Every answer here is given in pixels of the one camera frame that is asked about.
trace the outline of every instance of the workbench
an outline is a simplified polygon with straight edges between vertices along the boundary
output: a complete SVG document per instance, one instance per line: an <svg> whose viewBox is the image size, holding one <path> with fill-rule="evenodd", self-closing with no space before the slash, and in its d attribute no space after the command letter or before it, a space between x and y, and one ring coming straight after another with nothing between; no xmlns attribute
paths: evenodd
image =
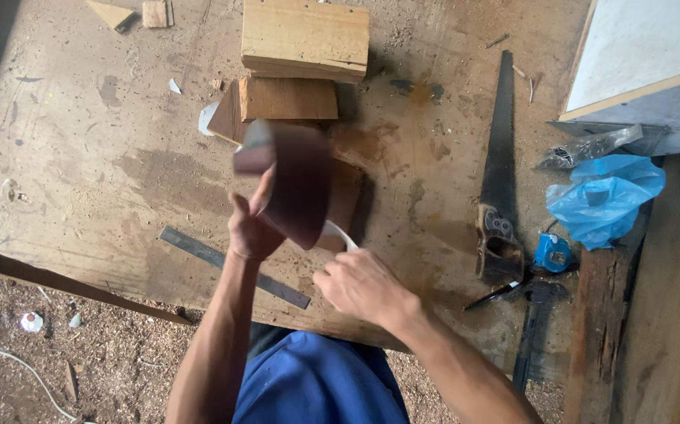
<svg viewBox="0 0 680 424"><path fill-rule="evenodd" d="M531 167L564 139L543 121L557 117L589 1L345 3L368 7L372 22L366 80L337 86L342 122L330 133L336 156L374 184L363 246L512 370L524 305L463 311L491 290L473 275L471 227L500 51L541 79L531 105L528 82L515 81L516 226L532 251L550 218L544 190L567 179ZM197 130L200 110L222 96L209 81L247 73L242 2L175 2L174 11L172 27L136 21L118 34L85 2L20 2L0 62L0 253L116 294L205 309L220 272L158 237L170 226L226 251L227 192L255 188L232 174L235 146ZM171 78L182 94L167 88ZM311 303L302 310L257 291L253 319L404 349L322 298L311 275L330 257L280 247L262 273ZM569 314L569 304L555 307L534 376L564 376Z"/></svg>

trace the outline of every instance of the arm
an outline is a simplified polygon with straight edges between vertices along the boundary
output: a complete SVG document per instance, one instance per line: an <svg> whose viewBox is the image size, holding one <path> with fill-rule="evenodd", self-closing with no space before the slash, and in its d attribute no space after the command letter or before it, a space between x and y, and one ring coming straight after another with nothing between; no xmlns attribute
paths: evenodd
<svg viewBox="0 0 680 424"><path fill-rule="evenodd" d="M375 323L404 342L461 422L541 422L507 377L428 312L373 253L339 254L313 280L337 310Z"/></svg>
<svg viewBox="0 0 680 424"><path fill-rule="evenodd" d="M230 422L246 367L258 268L285 238L255 215L269 172L249 202L230 194L230 248L212 302L178 369L167 403L167 423Z"/></svg>

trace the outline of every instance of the blue plastic bag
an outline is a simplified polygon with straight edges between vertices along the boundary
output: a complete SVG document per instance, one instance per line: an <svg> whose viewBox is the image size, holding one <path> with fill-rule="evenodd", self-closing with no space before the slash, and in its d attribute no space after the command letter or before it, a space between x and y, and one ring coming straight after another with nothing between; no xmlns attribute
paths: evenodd
<svg viewBox="0 0 680 424"><path fill-rule="evenodd" d="M546 208L586 249L612 247L638 215L638 206L660 194L665 171L651 159L609 155L583 162L571 173L569 186L546 190Z"/></svg>

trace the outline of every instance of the blue shirt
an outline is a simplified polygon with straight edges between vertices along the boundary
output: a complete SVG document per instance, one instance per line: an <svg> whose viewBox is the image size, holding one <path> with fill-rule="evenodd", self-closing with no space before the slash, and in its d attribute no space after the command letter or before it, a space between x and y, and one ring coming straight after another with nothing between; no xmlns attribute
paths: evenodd
<svg viewBox="0 0 680 424"><path fill-rule="evenodd" d="M247 365L233 422L408 423L383 355L347 342L288 334Z"/></svg>

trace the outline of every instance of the white tape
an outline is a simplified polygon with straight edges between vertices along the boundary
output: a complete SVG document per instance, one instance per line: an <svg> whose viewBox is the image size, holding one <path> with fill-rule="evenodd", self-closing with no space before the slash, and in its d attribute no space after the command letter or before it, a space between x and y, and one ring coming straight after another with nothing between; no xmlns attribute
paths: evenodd
<svg viewBox="0 0 680 424"><path fill-rule="evenodd" d="M342 238L347 246L347 251L352 251L358 248L358 245L348 236L342 228L338 227L337 224L333 223L329 219L324 221L324 227L322 228L323 235L338 236Z"/></svg>

